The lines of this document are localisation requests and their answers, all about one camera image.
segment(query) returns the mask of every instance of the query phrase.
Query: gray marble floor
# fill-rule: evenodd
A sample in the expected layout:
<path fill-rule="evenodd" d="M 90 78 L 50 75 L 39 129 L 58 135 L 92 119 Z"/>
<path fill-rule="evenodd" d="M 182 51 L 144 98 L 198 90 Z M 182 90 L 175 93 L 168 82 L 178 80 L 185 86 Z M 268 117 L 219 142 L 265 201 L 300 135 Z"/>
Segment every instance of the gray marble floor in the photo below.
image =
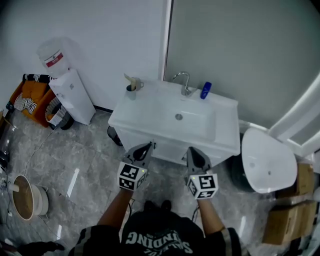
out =
<path fill-rule="evenodd" d="M 12 216 L 7 217 L 9 198 L 4 191 L 0 213 L 3 222 L 7 217 L 7 223 L 0 227 L 2 239 L 9 238 L 17 244 L 58 239 L 69 250 L 81 229 L 97 224 L 119 190 L 116 174 L 124 154 L 124 149 L 107 135 L 109 117 L 110 114 L 98 111 L 88 126 L 75 122 L 69 130 L 58 128 L 52 132 L 19 111 L 13 113 L 10 120 L 18 129 L 10 145 L 9 180 L 26 173 L 31 183 L 48 187 L 49 211 L 48 219 L 35 217 L 26 222 L 17 216 L 11 204 Z M 133 194 L 133 211 L 141 210 L 145 200 L 161 204 L 169 199 L 174 212 L 191 218 L 197 203 L 184 184 L 186 167 L 152 159 L 149 169 L 143 187 Z M 237 230 L 253 256 L 282 252 L 286 245 L 261 243 L 268 212 L 277 203 L 273 195 L 238 190 L 224 163 L 213 171 L 218 174 L 219 190 L 212 202 L 225 225 Z M 68 194 L 75 172 L 78 176 Z M 202 228 L 200 214 L 196 223 Z M 61 234 L 57 237 L 59 226 Z"/>

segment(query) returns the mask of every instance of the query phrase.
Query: cardboard box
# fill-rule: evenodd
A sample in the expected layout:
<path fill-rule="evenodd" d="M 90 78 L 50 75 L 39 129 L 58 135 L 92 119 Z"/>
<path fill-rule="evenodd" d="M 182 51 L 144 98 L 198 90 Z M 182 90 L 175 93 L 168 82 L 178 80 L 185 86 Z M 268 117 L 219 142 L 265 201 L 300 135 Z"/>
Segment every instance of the cardboard box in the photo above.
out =
<path fill-rule="evenodd" d="M 277 198 L 288 198 L 313 193 L 315 187 L 315 174 L 312 166 L 298 163 L 296 181 L 291 187 L 276 192 Z"/>
<path fill-rule="evenodd" d="M 317 202 L 308 201 L 294 206 L 277 206 L 269 212 L 262 242 L 281 245 L 308 236 L 313 227 Z"/>

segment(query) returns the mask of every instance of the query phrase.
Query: chrome faucet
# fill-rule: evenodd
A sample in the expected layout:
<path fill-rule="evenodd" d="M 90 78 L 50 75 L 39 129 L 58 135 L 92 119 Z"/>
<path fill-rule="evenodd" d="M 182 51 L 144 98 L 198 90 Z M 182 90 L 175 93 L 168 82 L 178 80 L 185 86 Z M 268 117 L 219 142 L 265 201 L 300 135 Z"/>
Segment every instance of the chrome faucet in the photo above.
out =
<path fill-rule="evenodd" d="M 180 71 L 178 74 L 176 74 L 172 78 L 172 82 L 180 75 L 185 75 L 186 76 L 185 84 L 183 84 L 182 88 L 181 88 L 181 94 L 184 95 L 184 96 L 188 96 L 188 95 L 190 95 L 192 93 L 192 91 L 190 91 L 189 87 L 188 87 L 188 82 L 189 82 L 189 79 L 190 79 L 190 75 L 189 75 L 188 72 Z"/>

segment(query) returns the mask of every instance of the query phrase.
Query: sink drain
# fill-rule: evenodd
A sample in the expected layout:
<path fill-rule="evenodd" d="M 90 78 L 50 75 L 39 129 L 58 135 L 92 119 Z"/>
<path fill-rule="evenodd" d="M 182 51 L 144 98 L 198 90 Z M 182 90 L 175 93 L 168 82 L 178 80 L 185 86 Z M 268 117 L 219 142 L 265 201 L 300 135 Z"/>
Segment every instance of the sink drain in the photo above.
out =
<path fill-rule="evenodd" d="M 177 119 L 178 121 L 182 120 L 182 118 L 184 118 L 184 117 L 182 116 L 182 114 L 176 114 L 176 115 L 175 115 L 175 119 Z"/>

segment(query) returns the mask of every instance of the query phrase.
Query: toilet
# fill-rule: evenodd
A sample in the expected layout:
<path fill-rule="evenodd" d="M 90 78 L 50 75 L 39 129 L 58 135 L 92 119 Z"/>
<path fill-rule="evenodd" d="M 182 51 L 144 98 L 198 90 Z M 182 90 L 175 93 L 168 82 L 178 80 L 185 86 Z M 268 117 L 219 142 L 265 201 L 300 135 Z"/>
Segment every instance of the toilet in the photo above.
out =
<path fill-rule="evenodd" d="M 245 177 L 258 193 L 281 190 L 296 181 L 298 167 L 294 153 L 261 130 L 249 128 L 244 133 L 241 158 Z"/>

